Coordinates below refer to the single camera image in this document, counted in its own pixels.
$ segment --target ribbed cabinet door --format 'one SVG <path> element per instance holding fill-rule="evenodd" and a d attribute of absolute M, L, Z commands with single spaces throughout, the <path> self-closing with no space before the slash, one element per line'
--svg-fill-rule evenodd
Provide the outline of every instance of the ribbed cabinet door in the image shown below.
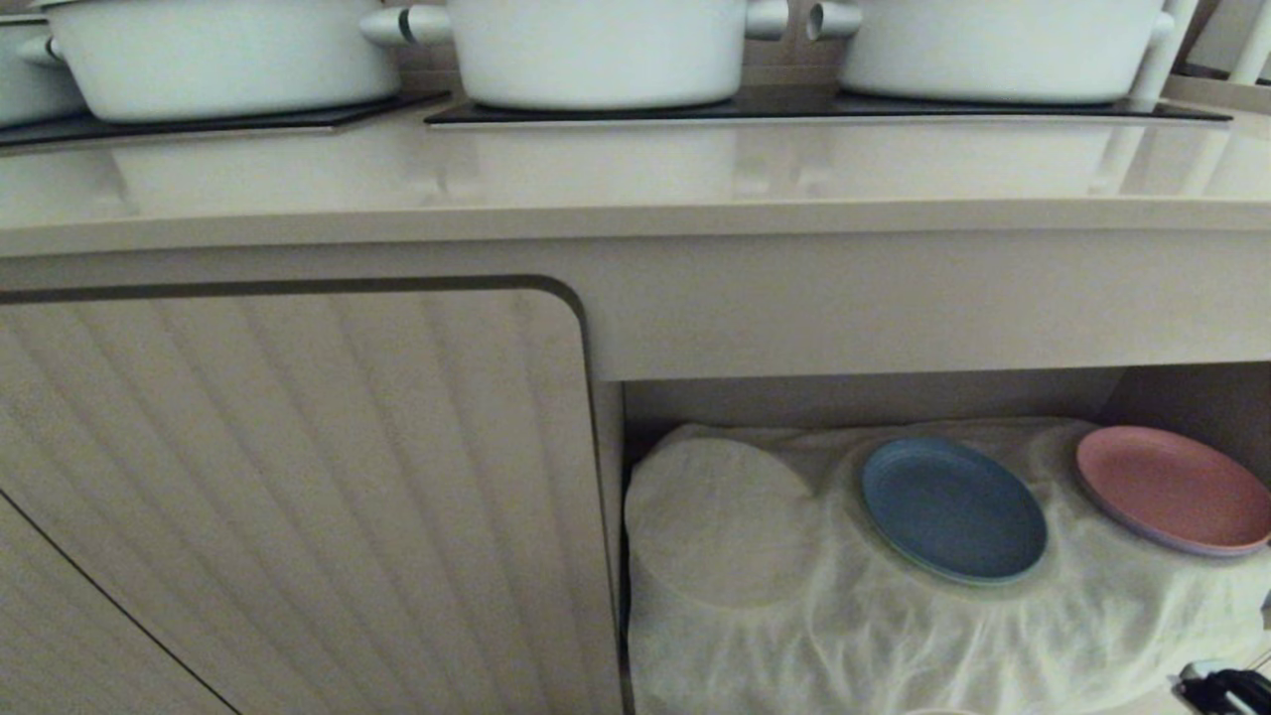
<path fill-rule="evenodd" d="M 3 489 L 241 712 L 620 712 L 539 290 L 0 307 Z"/>
<path fill-rule="evenodd" d="M 0 712 L 231 715 L 4 500 Z"/>

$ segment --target blue plate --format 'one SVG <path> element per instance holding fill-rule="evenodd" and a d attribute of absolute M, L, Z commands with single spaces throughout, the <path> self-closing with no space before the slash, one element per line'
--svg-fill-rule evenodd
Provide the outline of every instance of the blue plate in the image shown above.
<path fill-rule="evenodd" d="M 897 551 L 956 582 L 1016 582 L 1046 551 L 1046 518 L 1028 488 L 961 444 L 892 442 L 866 462 L 862 489 Z"/>

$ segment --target white fabric cover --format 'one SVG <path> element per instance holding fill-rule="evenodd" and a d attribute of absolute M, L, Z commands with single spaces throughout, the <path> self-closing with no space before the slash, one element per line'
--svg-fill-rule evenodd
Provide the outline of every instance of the white fabric cover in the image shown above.
<path fill-rule="evenodd" d="M 637 714 L 1082 714 L 1159 688 L 1191 660 L 1247 662 L 1271 550 L 1205 559 L 1111 522 L 1075 481 L 1077 443 L 1093 429 L 1023 419 L 671 434 L 627 498 Z M 859 470 L 905 437 L 955 439 L 1028 485 L 1050 528 L 1028 578 L 960 585 L 877 535 Z"/>

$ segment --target beige countertop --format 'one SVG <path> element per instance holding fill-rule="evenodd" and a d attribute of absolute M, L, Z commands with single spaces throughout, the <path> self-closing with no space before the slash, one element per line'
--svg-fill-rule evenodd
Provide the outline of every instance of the beige countertop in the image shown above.
<path fill-rule="evenodd" d="M 119 140 L 0 154 L 0 257 L 541 237 L 1271 226 L 1271 116 Z"/>

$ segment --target pink plate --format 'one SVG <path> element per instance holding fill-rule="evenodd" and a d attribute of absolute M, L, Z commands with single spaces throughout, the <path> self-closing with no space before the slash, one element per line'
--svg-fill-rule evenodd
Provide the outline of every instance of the pink plate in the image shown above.
<path fill-rule="evenodd" d="M 1240 556 L 1271 538 L 1271 491 L 1225 455 L 1182 436 L 1097 431 L 1078 446 L 1077 465 L 1104 512 L 1158 544 Z"/>

